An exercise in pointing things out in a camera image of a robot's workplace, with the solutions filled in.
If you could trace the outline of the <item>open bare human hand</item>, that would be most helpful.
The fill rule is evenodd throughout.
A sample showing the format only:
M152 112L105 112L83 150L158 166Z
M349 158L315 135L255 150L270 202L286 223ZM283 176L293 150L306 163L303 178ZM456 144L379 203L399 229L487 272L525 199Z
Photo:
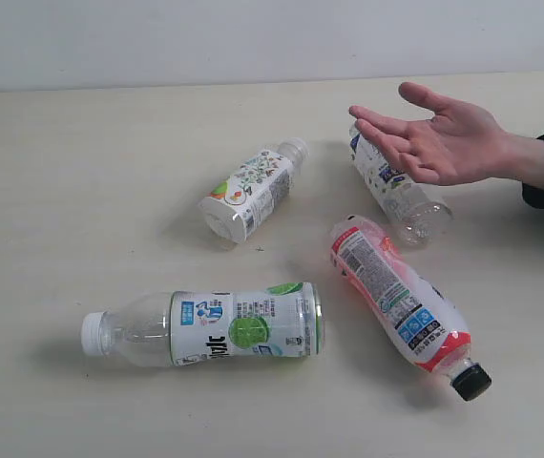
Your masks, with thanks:
M489 112L412 82L402 83L398 93L433 117L408 121L363 106L349 108L361 136L391 168L416 182L440 186L515 178L508 150L513 136Z

